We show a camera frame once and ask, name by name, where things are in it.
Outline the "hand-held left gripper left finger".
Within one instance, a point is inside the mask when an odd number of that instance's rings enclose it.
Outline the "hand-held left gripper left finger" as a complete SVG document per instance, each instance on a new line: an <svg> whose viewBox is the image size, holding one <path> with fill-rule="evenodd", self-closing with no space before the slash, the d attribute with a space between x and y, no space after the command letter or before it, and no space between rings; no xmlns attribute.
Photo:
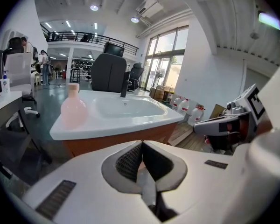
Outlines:
<svg viewBox="0 0 280 224"><path fill-rule="evenodd" d="M103 178L101 165L110 155L134 144L133 141L89 152L70 159L52 171L24 195L32 209L61 183L76 185L53 218L57 224L157 224L159 219L139 194L124 194L112 188Z"/></svg>

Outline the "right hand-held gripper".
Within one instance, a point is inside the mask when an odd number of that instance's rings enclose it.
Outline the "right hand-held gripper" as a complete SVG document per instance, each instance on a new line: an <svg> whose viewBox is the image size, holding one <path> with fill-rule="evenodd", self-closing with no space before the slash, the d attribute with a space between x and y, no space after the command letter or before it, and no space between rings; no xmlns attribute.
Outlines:
<svg viewBox="0 0 280 224"><path fill-rule="evenodd" d="M235 149L240 144L251 142L266 113L258 93L257 85L251 85L227 104L226 116L195 123L193 132L202 135L228 135L227 149Z"/></svg>

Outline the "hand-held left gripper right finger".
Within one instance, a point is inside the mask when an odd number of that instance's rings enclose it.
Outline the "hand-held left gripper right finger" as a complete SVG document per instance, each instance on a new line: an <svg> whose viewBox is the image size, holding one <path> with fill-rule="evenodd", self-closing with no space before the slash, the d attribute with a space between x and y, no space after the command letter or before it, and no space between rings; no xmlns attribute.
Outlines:
<svg viewBox="0 0 280 224"><path fill-rule="evenodd" d="M142 196L169 224L279 224L280 129L237 147L232 156L157 147L183 159L177 189L157 194L153 180Z"/></svg>

